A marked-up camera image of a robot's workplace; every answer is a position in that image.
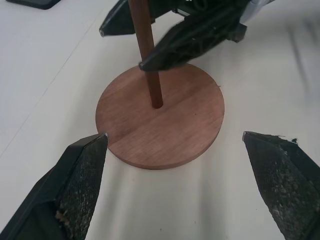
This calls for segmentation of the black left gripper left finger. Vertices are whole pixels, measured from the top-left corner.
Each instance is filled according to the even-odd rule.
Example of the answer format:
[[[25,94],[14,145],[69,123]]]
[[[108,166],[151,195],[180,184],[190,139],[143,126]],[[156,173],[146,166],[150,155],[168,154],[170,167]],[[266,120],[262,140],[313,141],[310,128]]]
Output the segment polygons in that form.
[[[69,145],[33,186],[0,233],[2,240],[84,240],[100,193],[108,135]]]

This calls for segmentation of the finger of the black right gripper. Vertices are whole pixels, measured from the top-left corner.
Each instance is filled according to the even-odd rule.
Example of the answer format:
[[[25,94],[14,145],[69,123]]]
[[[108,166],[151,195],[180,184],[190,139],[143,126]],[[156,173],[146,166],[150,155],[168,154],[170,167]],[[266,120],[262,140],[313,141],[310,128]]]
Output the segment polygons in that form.
[[[145,72],[166,71],[204,55],[234,32],[240,17],[237,7],[215,7],[185,17],[163,36],[139,68]]]
[[[118,0],[102,22],[102,37],[133,35],[136,33],[128,0]]]

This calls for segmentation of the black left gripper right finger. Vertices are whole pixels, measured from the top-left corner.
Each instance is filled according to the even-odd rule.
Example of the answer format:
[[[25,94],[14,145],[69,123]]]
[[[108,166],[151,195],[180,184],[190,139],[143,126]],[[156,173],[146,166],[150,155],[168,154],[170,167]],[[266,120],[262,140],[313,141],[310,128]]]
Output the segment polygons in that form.
[[[297,139],[244,131],[259,193],[286,240],[320,238],[320,167]]]

